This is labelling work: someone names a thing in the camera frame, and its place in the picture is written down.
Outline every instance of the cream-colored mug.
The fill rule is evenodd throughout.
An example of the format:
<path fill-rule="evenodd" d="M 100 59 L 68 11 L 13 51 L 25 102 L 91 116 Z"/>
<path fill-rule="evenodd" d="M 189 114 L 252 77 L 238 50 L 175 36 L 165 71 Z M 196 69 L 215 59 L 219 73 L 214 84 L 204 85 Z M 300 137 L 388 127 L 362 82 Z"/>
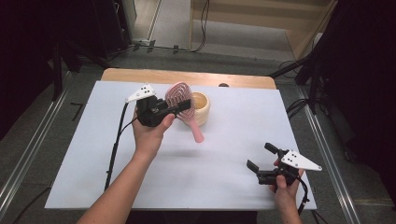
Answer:
<path fill-rule="evenodd" d="M 192 99 L 194 100 L 195 105 L 195 122 L 198 126 L 201 126 L 206 123 L 209 116 L 210 101 L 205 94 L 198 91 L 194 91 L 192 93 Z"/>

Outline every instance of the hand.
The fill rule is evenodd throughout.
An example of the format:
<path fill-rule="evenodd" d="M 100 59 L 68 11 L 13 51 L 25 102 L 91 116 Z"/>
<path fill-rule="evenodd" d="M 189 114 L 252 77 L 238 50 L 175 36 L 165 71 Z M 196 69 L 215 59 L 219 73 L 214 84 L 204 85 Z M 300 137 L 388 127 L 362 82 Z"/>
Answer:
<path fill-rule="evenodd" d="M 169 114 L 154 128 L 143 126 L 138 119 L 135 120 L 132 123 L 134 128 L 134 141 L 136 144 L 134 157 L 138 155 L 153 160 L 163 141 L 164 132 L 172 125 L 174 120 L 175 115 Z"/>
<path fill-rule="evenodd" d="M 278 166 L 279 161 L 274 162 L 275 166 Z M 304 170 L 299 170 L 299 175 L 302 176 Z M 291 214 L 297 212 L 296 207 L 296 194 L 300 184 L 298 180 L 287 186 L 285 176 L 278 175 L 276 177 L 277 189 L 274 185 L 270 186 L 271 191 L 275 193 L 276 208 L 281 214 Z"/>

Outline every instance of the floor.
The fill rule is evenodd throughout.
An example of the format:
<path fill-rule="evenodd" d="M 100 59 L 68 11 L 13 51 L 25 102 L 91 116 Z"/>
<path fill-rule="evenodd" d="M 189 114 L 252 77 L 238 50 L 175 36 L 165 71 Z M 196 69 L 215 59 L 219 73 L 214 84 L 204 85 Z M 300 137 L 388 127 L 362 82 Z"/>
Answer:
<path fill-rule="evenodd" d="M 135 31 L 134 41 L 148 43 L 155 40 L 156 46 L 172 48 L 178 45 L 181 48 L 188 46 L 188 20 L 189 20 L 189 3 L 185 0 L 135 0 L 136 10 L 145 8 L 141 5 L 143 2 L 151 6 L 160 6 L 159 10 L 149 8 L 146 17 L 155 21 L 153 24 L 146 22 L 142 25 L 141 31 Z M 200 23 L 194 23 L 193 47 L 197 47 L 201 42 Z M 170 57 L 171 52 L 156 51 L 146 54 L 142 50 L 135 54 L 126 52 L 121 54 L 114 64 L 117 67 L 133 67 L 133 63 L 139 64 L 139 68 L 161 68 L 177 70 L 178 68 L 189 69 L 191 71 L 205 71 L 203 66 L 210 66 L 207 70 L 221 73 L 236 73 L 247 75 L 261 74 L 265 70 L 265 66 L 277 68 L 286 65 L 288 61 L 294 61 L 289 43 L 283 30 L 272 28 L 251 27 L 244 25 L 230 25 L 219 22 L 209 22 L 206 27 L 206 43 L 201 55 L 176 55 L 173 61 L 166 61 Z M 226 56 L 227 63 L 219 63 L 216 55 Z M 178 63 L 188 64 L 178 67 Z M 265 66 L 257 65 L 257 63 L 265 62 Z M 57 115 L 57 119 L 53 121 L 52 129 L 57 128 L 56 132 L 49 131 L 48 136 L 42 142 L 42 148 L 37 152 L 36 159 L 32 162 L 32 166 L 26 174 L 23 183 L 18 192 L 15 193 L 15 200 L 12 201 L 8 213 L 4 219 L 0 217 L 0 223 L 10 223 L 16 217 L 26 202 L 30 202 L 44 187 L 49 183 L 48 180 L 53 179 L 62 163 L 63 155 L 67 150 L 68 144 L 73 137 L 74 130 L 77 127 L 78 120 L 71 122 L 70 120 L 76 114 L 76 107 L 71 103 L 82 103 L 90 95 L 90 90 L 95 80 L 100 79 L 100 69 L 94 65 L 84 66 L 83 71 L 73 74 L 74 82 L 70 87 L 68 96 L 62 109 Z M 286 74 L 288 77 L 295 76 L 294 72 Z M 300 98 L 299 92 L 296 90 L 292 79 L 281 77 L 276 80 L 276 85 L 281 90 L 282 98 L 285 106 L 290 105 L 294 100 Z M 2 183 L 5 183 L 7 177 L 11 175 L 13 168 L 17 164 L 21 153 L 24 151 L 31 136 L 35 133 L 35 127 L 38 126 L 40 120 L 44 117 L 47 109 L 50 107 L 48 98 L 51 95 L 51 88 L 42 93 L 37 101 L 28 109 L 15 125 L 10 134 L 2 140 L 0 146 L 2 148 L 13 148 L 13 154 L 7 159 L 0 159 L 2 162 L 3 172 L 0 175 Z M 307 121 L 308 112 L 301 111 L 294 119 L 290 121 L 293 128 L 296 141 L 299 147 L 318 148 L 317 139 L 312 132 L 312 128 Z M 346 213 L 341 201 L 337 199 L 334 193 L 335 185 L 329 174 L 329 167 L 324 169 L 324 174 L 310 173 L 309 176 L 315 183 L 316 200 L 318 203 L 318 211 L 330 223 L 394 223 L 396 220 L 395 212 L 392 213 L 393 206 L 389 200 L 389 196 L 384 191 L 378 176 L 369 167 L 364 164 L 353 164 L 344 159 L 343 151 L 339 149 L 340 141 L 337 138 L 336 131 L 332 127 L 331 122 L 323 114 L 318 114 L 320 124 L 324 135 L 327 137 L 327 143 L 331 148 L 337 148 L 332 151 L 334 159 L 337 161 L 336 167 L 346 181 L 346 188 L 351 196 L 359 219 L 355 222 L 348 222 L 348 213 Z M 307 150 L 306 154 L 310 158 L 320 161 L 323 164 L 323 156 L 317 151 Z M 40 198 L 29 212 L 25 214 L 25 223 L 48 223 L 49 220 L 54 222 L 56 218 L 61 217 L 62 223 L 73 223 L 76 218 L 81 216 L 83 211 L 43 211 L 42 206 L 47 197 Z M 305 223 L 315 223 L 311 214 L 305 213 Z M 276 213 L 262 212 L 259 213 L 258 223 L 274 223 L 276 222 Z M 183 223 L 183 221 L 175 221 L 174 223 Z"/>

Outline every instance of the gray floor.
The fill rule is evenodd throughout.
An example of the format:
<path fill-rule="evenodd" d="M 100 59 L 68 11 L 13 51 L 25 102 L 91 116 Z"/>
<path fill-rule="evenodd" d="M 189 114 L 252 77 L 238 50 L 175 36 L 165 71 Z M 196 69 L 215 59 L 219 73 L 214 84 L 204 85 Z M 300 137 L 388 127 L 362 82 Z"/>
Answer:
<path fill-rule="evenodd" d="M 185 38 L 175 33 L 175 30 L 164 29 L 165 24 L 161 24 L 162 21 L 171 19 L 169 16 L 170 12 L 166 9 L 172 8 L 172 5 L 166 5 L 166 3 L 180 4 L 181 2 L 163 0 L 163 7 L 153 32 L 153 38 L 157 40 L 158 46 L 170 45 L 167 47 L 172 47 L 175 44 L 182 46 L 180 43 L 185 41 Z M 271 30 L 271 32 L 274 32 L 273 35 L 271 35 L 271 32 L 265 33 L 263 31 L 265 38 L 253 36 L 254 32 L 252 31 L 250 33 L 253 36 L 252 38 L 258 38 L 262 41 L 262 49 L 255 51 L 255 45 L 251 45 L 250 42 L 238 41 L 238 38 L 239 40 L 245 40 L 244 35 L 248 32 L 249 27 L 229 26 L 222 29 L 224 31 L 229 30 L 234 34 L 237 32 L 236 35 L 233 35 L 236 39 L 222 42 L 220 37 L 216 35 L 216 41 L 208 38 L 208 44 L 203 52 L 194 54 L 179 53 L 173 55 L 171 51 L 159 49 L 154 50 L 150 54 L 147 54 L 144 49 L 135 52 L 126 51 L 112 61 L 111 65 L 122 68 L 150 68 L 265 76 L 274 72 L 281 62 L 292 60 L 288 43 L 280 38 L 282 31 Z M 209 37 L 215 36 L 212 35 L 214 33 L 210 32 L 209 29 L 207 31 Z M 227 46 L 230 43 L 235 45 L 235 49 L 225 50 L 229 49 Z M 5 216 L 0 221 L 1 223 L 12 223 L 22 208 L 44 189 L 50 181 L 54 180 L 80 117 L 78 116 L 77 120 L 72 121 L 76 115 L 77 108 L 70 104 L 85 104 L 94 82 L 101 78 L 102 73 L 103 70 L 96 64 L 87 64 L 82 67 L 80 73 L 73 74 L 73 82 L 70 85 L 64 103 L 35 155 L 35 159 L 9 205 Z M 290 72 L 288 76 L 292 77 L 294 73 Z M 293 84 L 292 79 L 286 77 L 277 78 L 276 86 L 281 92 L 285 107 L 299 98 L 297 87 Z M 52 87 L 50 86 L 37 97 L 36 101 L 0 142 L 1 185 L 5 184 L 29 144 L 36 127 L 50 106 L 51 95 Z M 356 206 L 361 223 L 394 223 L 396 213 L 391 210 L 393 205 L 377 174 L 364 164 L 350 163 L 345 160 L 340 140 L 333 129 L 331 121 L 320 110 L 318 111 L 320 125 L 328 140 L 336 165 L 346 182 L 346 187 Z M 300 151 L 324 168 L 322 172 L 308 172 L 311 186 L 315 190 L 314 196 L 318 204 L 318 212 L 329 223 L 347 223 L 330 179 L 329 171 L 319 153 L 317 140 L 313 135 L 305 112 L 301 111 L 290 121 L 290 124 Z M 25 213 L 20 223 L 74 223 L 83 213 L 83 211 L 46 210 L 43 207 L 47 197 L 48 193 L 34 203 Z M 304 211 L 302 217 L 304 223 L 316 223 L 309 211 Z M 179 214 L 179 216 L 169 217 L 169 219 L 169 223 L 186 223 L 187 217 L 186 214 Z M 260 211 L 258 223 L 279 223 L 276 211 Z"/>

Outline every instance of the wooden surface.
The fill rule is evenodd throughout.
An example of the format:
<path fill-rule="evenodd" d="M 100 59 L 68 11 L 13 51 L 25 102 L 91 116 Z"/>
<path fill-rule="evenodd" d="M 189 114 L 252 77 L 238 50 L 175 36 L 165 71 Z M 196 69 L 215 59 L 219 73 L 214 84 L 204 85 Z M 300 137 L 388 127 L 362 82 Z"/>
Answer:
<path fill-rule="evenodd" d="M 109 68 L 102 76 L 103 81 L 130 81 L 173 84 L 184 81 L 190 85 L 218 86 L 226 83 L 230 87 L 260 88 L 275 90 L 276 85 L 271 77 L 254 77 L 213 73 L 177 72 L 149 69 Z"/>
<path fill-rule="evenodd" d="M 191 0 L 192 20 L 200 20 L 206 0 Z M 323 24 L 329 19 L 336 0 L 211 0 L 208 21 L 272 27 L 287 30 L 294 57 L 302 58 Z"/>

